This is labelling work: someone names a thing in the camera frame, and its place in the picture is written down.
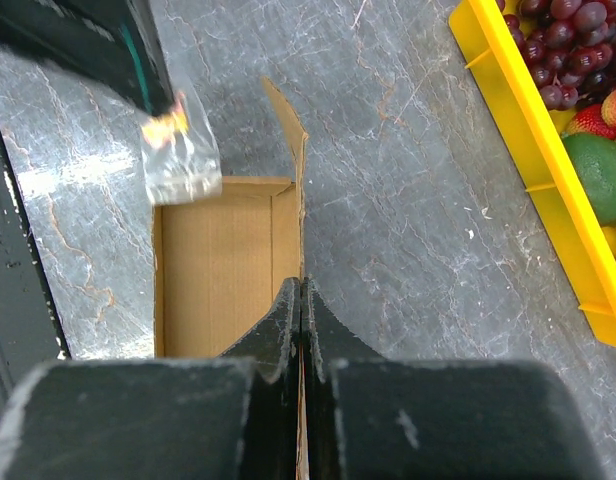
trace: yellow plastic tray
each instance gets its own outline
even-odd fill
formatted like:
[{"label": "yellow plastic tray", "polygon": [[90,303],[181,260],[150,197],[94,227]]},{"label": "yellow plastic tray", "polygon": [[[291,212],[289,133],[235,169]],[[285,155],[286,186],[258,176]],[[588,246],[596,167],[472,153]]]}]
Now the yellow plastic tray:
[{"label": "yellow plastic tray", "polygon": [[[506,3],[506,13],[514,12],[517,1]],[[616,347],[616,230],[599,226],[559,137],[574,112],[546,110],[495,0],[462,0],[450,15],[450,28],[579,308],[597,339]]]}]

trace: black object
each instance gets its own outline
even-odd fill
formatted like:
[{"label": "black object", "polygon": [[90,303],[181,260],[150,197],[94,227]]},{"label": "black object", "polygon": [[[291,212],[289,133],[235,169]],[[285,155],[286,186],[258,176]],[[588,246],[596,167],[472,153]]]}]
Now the black object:
[{"label": "black object", "polygon": [[148,0],[0,0],[0,43],[103,83],[149,115],[174,103]]},{"label": "black object", "polygon": [[302,371],[313,480],[603,478],[554,373],[388,361],[297,279],[224,358],[38,368],[0,426],[0,478],[291,479]]},{"label": "black object", "polygon": [[36,364],[68,356],[0,132],[0,416],[14,384]]}]

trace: open cardboard box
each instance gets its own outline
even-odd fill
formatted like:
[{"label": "open cardboard box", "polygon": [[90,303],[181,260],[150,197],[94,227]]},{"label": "open cardboard box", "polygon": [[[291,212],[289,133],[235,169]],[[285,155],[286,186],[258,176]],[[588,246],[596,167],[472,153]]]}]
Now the open cardboard box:
[{"label": "open cardboard box", "polygon": [[155,209],[158,357],[222,353],[266,314],[285,278],[302,278],[308,134],[270,79],[262,84],[290,148],[296,182],[224,177],[220,197]]}]

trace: grape bunch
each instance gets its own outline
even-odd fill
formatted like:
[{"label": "grape bunch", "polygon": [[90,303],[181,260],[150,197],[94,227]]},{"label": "grape bunch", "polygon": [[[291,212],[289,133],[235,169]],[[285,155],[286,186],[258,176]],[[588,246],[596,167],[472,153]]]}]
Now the grape bunch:
[{"label": "grape bunch", "polygon": [[[527,36],[520,18],[534,24]],[[504,21],[548,110],[601,103],[616,89],[616,0],[521,0]]]}]

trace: clear plastic bag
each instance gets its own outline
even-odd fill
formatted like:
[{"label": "clear plastic bag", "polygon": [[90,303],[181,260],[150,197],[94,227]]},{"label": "clear plastic bag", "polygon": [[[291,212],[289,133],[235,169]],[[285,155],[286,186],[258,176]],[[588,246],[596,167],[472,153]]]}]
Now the clear plastic bag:
[{"label": "clear plastic bag", "polygon": [[175,205],[219,195],[217,141],[192,82],[177,82],[175,104],[141,128],[146,193],[153,205]]}]

